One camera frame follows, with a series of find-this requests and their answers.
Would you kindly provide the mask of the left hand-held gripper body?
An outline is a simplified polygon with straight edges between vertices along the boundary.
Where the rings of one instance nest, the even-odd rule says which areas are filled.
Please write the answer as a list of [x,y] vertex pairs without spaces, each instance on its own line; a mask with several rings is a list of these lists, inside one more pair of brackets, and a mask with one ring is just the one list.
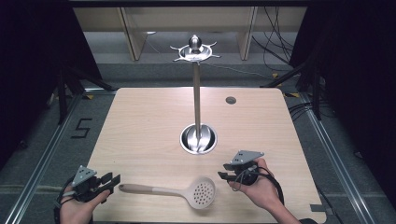
[[97,172],[80,165],[72,180],[74,197],[79,202],[88,202],[99,194],[101,181],[96,176]]

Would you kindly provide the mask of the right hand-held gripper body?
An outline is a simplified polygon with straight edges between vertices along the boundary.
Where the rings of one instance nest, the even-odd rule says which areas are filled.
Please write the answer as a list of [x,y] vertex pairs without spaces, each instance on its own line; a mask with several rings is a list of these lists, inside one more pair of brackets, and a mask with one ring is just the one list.
[[236,175],[235,183],[250,186],[258,178],[258,163],[255,160],[263,155],[263,152],[239,150],[228,163],[237,166],[236,171],[226,170],[226,173]]

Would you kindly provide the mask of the beige slotted spoon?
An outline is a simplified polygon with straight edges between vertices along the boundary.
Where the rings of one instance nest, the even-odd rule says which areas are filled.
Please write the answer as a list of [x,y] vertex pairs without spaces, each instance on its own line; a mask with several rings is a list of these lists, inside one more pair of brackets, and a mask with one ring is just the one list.
[[126,193],[173,195],[184,198],[193,209],[205,209],[215,200],[216,185],[208,177],[198,177],[185,189],[167,189],[138,184],[120,184],[119,190]]

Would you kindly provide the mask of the person's right hand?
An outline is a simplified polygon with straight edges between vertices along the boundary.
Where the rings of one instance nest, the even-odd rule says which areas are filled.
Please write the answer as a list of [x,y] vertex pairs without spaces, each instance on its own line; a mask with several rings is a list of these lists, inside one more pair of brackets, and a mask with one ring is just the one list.
[[230,181],[229,186],[245,193],[255,205],[273,215],[282,202],[278,198],[275,185],[268,178],[272,173],[269,171],[265,159],[259,158],[255,162],[258,163],[261,175],[258,176],[254,184],[246,186]]

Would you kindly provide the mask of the person's left hand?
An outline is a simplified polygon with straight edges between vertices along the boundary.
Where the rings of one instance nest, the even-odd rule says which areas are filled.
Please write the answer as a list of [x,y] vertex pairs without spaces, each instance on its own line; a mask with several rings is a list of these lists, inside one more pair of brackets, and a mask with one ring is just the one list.
[[61,199],[60,224],[89,224],[94,209],[103,203],[109,195],[110,191],[105,190],[85,203],[70,196],[63,197]]

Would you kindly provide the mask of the steel utensil rack stand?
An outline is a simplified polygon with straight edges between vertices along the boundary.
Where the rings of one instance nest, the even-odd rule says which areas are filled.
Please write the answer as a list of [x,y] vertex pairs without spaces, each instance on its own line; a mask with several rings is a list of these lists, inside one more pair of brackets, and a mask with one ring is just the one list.
[[217,143],[215,130],[201,119],[201,62],[214,57],[212,47],[215,45],[216,42],[206,45],[198,35],[192,35],[186,46],[171,47],[178,52],[175,62],[192,64],[194,123],[185,127],[179,137],[182,148],[192,155],[209,153]]

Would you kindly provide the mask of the black metal stand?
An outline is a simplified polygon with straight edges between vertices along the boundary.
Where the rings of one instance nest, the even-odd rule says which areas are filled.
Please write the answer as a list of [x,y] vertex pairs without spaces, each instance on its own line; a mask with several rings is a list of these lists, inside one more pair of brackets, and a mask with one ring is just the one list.
[[81,95],[85,89],[81,84],[82,79],[86,79],[92,84],[104,89],[105,91],[116,91],[116,87],[106,84],[101,78],[93,77],[80,69],[70,66],[64,66],[57,77],[57,90],[59,97],[60,118],[59,123],[63,123],[68,115],[66,102],[66,89],[68,88],[73,94]]
[[294,67],[291,71],[289,71],[285,75],[281,76],[280,78],[276,78],[274,81],[270,82],[269,84],[263,85],[263,87],[274,88],[298,74],[300,74],[300,77],[297,81],[296,88],[298,91],[301,92],[307,91],[309,87],[312,88],[313,112],[316,118],[318,120],[321,120],[321,115],[319,110],[320,74],[316,66],[315,59],[308,58],[305,62]]

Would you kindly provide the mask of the light wooden shelf unit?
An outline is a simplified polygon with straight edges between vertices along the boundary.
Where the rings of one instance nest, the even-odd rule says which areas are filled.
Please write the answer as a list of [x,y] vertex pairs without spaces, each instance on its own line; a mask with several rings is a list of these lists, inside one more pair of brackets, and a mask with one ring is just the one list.
[[305,7],[80,7],[74,12],[85,32],[123,32],[132,60],[140,59],[149,32],[235,32],[242,60],[252,35],[274,25],[300,30]]

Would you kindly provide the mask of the aluminium floor rail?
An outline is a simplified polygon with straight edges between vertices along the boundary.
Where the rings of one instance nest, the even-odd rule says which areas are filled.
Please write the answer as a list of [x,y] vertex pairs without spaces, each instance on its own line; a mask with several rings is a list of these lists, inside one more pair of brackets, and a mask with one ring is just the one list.
[[317,136],[324,147],[324,150],[337,174],[337,177],[348,197],[361,224],[375,224],[375,217],[369,210],[367,202],[362,197],[360,190],[353,181],[349,171],[339,156],[328,132],[326,131],[321,120],[317,119],[315,113],[311,110],[307,112],[310,122],[312,123]]
[[66,180],[86,166],[114,94],[68,96],[59,121],[59,100],[47,105],[21,147],[0,170],[0,224],[53,224],[54,201]]

